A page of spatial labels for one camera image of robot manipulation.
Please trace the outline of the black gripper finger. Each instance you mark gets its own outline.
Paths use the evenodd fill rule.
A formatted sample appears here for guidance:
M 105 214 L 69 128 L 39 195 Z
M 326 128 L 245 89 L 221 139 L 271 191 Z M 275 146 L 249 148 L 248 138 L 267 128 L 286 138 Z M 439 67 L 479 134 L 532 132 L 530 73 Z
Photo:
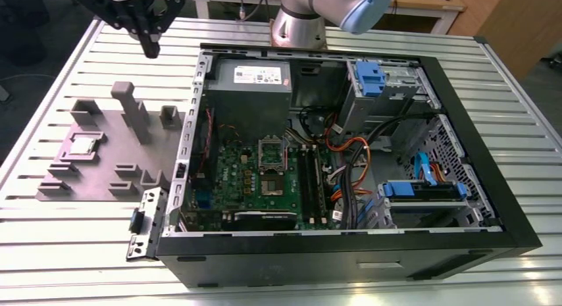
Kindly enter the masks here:
M 156 58 L 160 52 L 159 39 L 177 17 L 187 0 L 163 0 L 165 8 L 156 13 L 149 21 L 149 51 L 148 57 Z
M 149 0 L 73 0 L 109 26 L 125 29 L 140 42 L 145 57 L 149 51 Z

